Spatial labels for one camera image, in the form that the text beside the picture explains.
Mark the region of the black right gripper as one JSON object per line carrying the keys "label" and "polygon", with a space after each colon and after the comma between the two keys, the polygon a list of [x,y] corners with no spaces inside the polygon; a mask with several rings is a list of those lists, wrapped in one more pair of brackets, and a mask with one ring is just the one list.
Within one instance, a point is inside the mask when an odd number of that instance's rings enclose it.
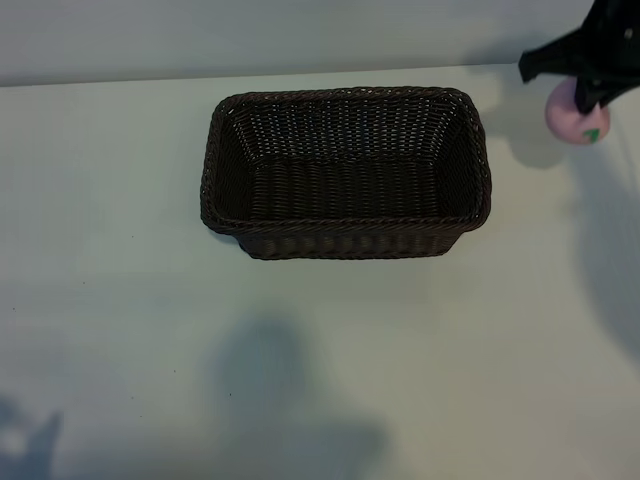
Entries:
{"label": "black right gripper", "polygon": [[518,70],[523,83],[539,75],[574,76],[580,114],[606,107],[639,86],[638,0],[594,2],[576,42],[560,38],[524,51]]}

